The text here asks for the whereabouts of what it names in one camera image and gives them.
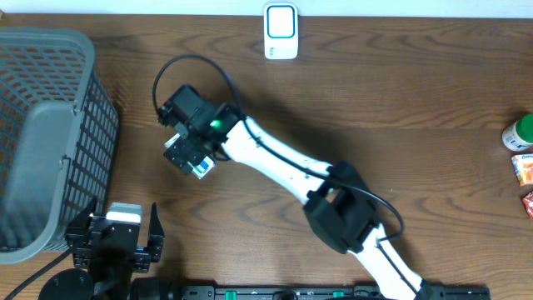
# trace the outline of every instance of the white device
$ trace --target white device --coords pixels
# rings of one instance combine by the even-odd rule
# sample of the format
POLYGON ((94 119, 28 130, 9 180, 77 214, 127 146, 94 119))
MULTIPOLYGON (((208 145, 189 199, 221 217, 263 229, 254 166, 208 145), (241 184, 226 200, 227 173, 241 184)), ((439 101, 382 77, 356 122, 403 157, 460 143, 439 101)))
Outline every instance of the white device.
MULTIPOLYGON (((307 193, 316 191, 324 183, 324 180, 308 176, 258 145, 244 127, 243 122, 239 121, 227 134, 227 140, 222 144, 224 152, 233 161, 255 168, 281 184, 305 205, 308 201, 307 193)), ((247 118, 246 122, 253 135, 260 138, 265 145, 275 152, 316 173, 325 176, 329 174, 327 169, 331 164, 317 161, 288 147, 266 133, 250 117, 247 118)), ((361 252, 349 253, 354 255, 374 277, 383 296, 399 300, 415 299, 416 294, 411 288, 418 292, 423 286, 423 280, 420 275, 407 267, 389 241, 379 242, 383 252, 378 248, 378 239, 385 237, 385 229, 380 224, 370 231, 363 243, 364 249, 361 252)))
POLYGON ((298 54, 298 10, 291 3, 265 7, 265 57, 293 59, 298 54))

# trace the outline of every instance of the wooden table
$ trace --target wooden table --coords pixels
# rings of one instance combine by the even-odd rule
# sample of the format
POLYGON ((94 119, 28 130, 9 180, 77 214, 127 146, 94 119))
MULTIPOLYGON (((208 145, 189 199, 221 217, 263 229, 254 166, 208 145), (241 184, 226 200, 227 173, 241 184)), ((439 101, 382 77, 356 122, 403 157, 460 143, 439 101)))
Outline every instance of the wooden table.
MULTIPOLYGON (((153 79, 169 58, 200 53, 234 78, 248 112, 315 158, 352 162, 406 221, 395 242, 431 281, 486 285, 494 299, 531 299, 533 225, 501 131, 533 111, 533 22, 301 17, 297 59, 263 56, 261 17, 7 15, 2 26, 73 28, 97 51, 97 74, 122 107, 110 202, 156 202, 167 239, 151 275, 220 285, 338 285, 371 277, 314 236, 299 202, 260 173, 221 163, 185 177, 163 156, 153 79)), ((191 83, 232 99, 208 66, 184 62, 160 82, 165 100, 191 83)), ((394 219, 386 216, 390 224, 394 219)), ((1 266, 0 298, 44 266, 42 253, 1 266)), ((28 287, 34 299, 67 261, 28 287)))

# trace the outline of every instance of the orange package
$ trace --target orange package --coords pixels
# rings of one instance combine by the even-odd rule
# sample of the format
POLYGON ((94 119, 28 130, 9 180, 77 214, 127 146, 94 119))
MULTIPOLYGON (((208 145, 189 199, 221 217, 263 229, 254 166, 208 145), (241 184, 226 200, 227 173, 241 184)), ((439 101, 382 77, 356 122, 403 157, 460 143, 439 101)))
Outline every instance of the orange package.
POLYGON ((530 192, 527 196, 522 199, 522 203, 526 207, 527 215, 530 216, 530 219, 533 219, 533 192, 530 192))
POLYGON ((511 160, 520 185, 533 184, 533 154, 515 155, 511 160))

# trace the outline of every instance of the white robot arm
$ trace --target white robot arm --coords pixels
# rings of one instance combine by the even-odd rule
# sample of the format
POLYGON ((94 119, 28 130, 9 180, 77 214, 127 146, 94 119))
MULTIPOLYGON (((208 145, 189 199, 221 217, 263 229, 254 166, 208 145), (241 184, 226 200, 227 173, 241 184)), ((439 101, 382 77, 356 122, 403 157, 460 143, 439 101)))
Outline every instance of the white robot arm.
POLYGON ((187 85, 158 114, 161 124, 178 131, 166 143, 164 155, 183 172, 202 178, 212 169, 214 152, 223 151, 228 159, 256 169, 292 193, 313 232, 339 253, 355 256, 385 297, 423 298, 427 285, 401 260, 377 215, 376 200, 382 199, 368 191, 353 166, 307 157, 243 117, 240 109, 227 104, 215 109, 187 85), (338 194, 330 202, 326 198, 333 191, 338 194))
MULTIPOLYGON (((326 177, 329 175, 327 169, 331 164, 317 161, 288 147, 262 130, 250 117, 246 122, 256 138, 283 157, 326 177)), ((309 200, 307 194, 316 191, 324 183, 324 180, 309 176, 257 145, 244 127, 244 121, 239 121, 227 134, 227 141, 222 148, 233 161, 265 174, 291 192, 303 205, 309 200)), ((374 277, 383 296, 400 300, 415 299, 416 294, 411 287, 418 293, 422 288, 422 278, 407 267, 389 241, 378 242, 382 238, 386 238, 386 234, 383 225, 379 224, 368 233, 360 252, 348 252, 374 277)))

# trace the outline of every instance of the black cable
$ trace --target black cable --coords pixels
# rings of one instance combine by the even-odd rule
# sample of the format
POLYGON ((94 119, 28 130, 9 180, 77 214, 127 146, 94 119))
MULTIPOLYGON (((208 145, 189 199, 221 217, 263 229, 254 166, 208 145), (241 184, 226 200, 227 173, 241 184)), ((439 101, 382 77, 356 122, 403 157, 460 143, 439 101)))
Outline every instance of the black cable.
POLYGON ((176 57, 172 58, 167 63, 165 63, 165 65, 163 65, 163 67, 161 68, 161 70, 159 71, 159 73, 156 76, 156 80, 154 81, 153 88, 152 88, 152 101, 153 101, 153 106, 154 106, 154 108, 156 110, 156 114, 157 115, 159 115, 159 112, 157 111, 156 89, 157 89, 157 84, 159 83, 159 78, 161 78, 161 75, 163 74, 163 72, 165 72, 165 70, 170 65, 172 65, 173 63, 175 63, 175 62, 177 62, 179 60, 188 59, 188 58, 190 58, 190 59, 198 59, 198 60, 201 60, 203 62, 209 63, 224 77, 224 80, 226 80, 227 86, 229 87, 230 91, 232 92, 232 96, 233 96, 233 99, 234 99, 235 104, 237 106, 237 110, 240 113, 239 118, 242 120, 242 123, 244 124, 244 128, 248 131, 248 134, 250 134, 250 136, 253 138, 253 140, 259 146, 265 148, 265 150, 267 150, 270 154, 272 154, 276 158, 280 159, 284 163, 290 165, 293 168, 296 168, 297 170, 299 170, 301 172, 304 172, 307 175, 313 176, 315 178, 319 178, 319 179, 324 180, 324 181, 328 181, 330 183, 334 183, 334 184, 336 184, 339 187, 350 188, 351 190, 353 190, 355 192, 365 194, 368 197, 374 198, 381 205, 383 205, 386 209, 391 211, 391 213, 394 214, 394 216, 398 219, 398 222, 400 224, 400 230, 398 230, 398 232, 396 232, 396 233, 394 233, 394 234, 392 234, 390 236, 382 237, 382 238, 378 239, 377 240, 378 242, 392 241, 392 240, 398 239, 402 235, 402 233, 404 232, 403 219, 401 218, 400 213, 387 200, 383 199, 382 197, 377 196, 373 192, 369 192, 369 191, 364 190, 364 189, 362 189, 360 187, 356 187, 356 186, 353 186, 353 185, 348 184, 348 183, 343 183, 341 181, 338 181, 338 180, 335 180, 335 179, 332 179, 332 178, 328 178, 327 176, 325 176, 323 174, 320 174, 318 172, 314 172, 314 171, 312 171, 312 170, 310 170, 310 169, 308 169, 306 167, 302 167, 299 164, 297 164, 297 163, 293 162, 292 160, 290 160, 289 158, 282 156, 280 153, 278 153, 275 150, 273 150, 272 148, 268 147, 264 142, 262 142, 262 140, 259 137, 256 137, 253 134, 253 132, 250 129, 250 127, 248 126, 248 124, 247 124, 247 115, 246 115, 246 113, 244 111, 244 108, 242 107, 241 97, 239 96, 239 93, 237 91, 237 88, 235 87, 235 84, 233 83, 232 78, 229 76, 229 74, 226 71, 224 71, 219 65, 217 65, 216 62, 213 62, 209 58, 206 58, 206 57, 203 57, 203 56, 197 55, 197 54, 184 54, 184 55, 180 55, 180 56, 176 56, 176 57))
POLYGON ((219 156, 217 156, 217 153, 215 152, 215 153, 213 153, 213 158, 214 158, 216 161, 218 161, 218 162, 229 162, 229 161, 232 160, 230 157, 227 156, 227 154, 222 153, 222 155, 223 155, 224 157, 219 157, 219 156))
POLYGON ((161 75, 165 72, 165 70, 167 70, 167 68, 170 67, 170 65, 172 65, 173 63, 175 63, 175 62, 177 62, 179 60, 182 60, 182 59, 198 59, 198 60, 201 60, 203 62, 209 63, 224 77, 224 79, 227 80, 229 78, 229 75, 226 74, 226 71, 222 70, 222 68, 220 66, 218 66, 216 62, 213 62, 211 59, 209 59, 207 57, 203 57, 202 55, 183 54, 183 55, 179 55, 179 56, 174 57, 173 59, 171 59, 167 63, 165 63, 165 65, 163 65, 163 67, 161 68, 161 70, 159 70, 159 73, 156 76, 156 80, 153 82, 152 102, 153 102, 153 107, 156 110, 156 114, 158 116, 159 116, 159 112, 157 110, 156 89, 157 89, 157 84, 159 83, 159 79, 161 78, 161 75))
POLYGON ((37 278, 41 277, 44 273, 48 272, 51 268, 54 268, 63 259, 67 258, 71 253, 73 253, 74 250, 76 250, 82 243, 84 243, 89 238, 90 235, 91 235, 91 232, 89 231, 87 235, 80 238, 76 243, 74 243, 71 247, 69 247, 60 256, 52 260, 48 265, 44 266, 42 269, 37 271, 30 278, 26 279, 23 283, 21 283, 18 287, 16 287, 12 292, 9 293, 9 295, 7 295, 5 300, 11 300, 15 298, 15 296, 17 296, 17 294, 19 294, 25 287, 30 285, 30 283, 34 282, 37 278))

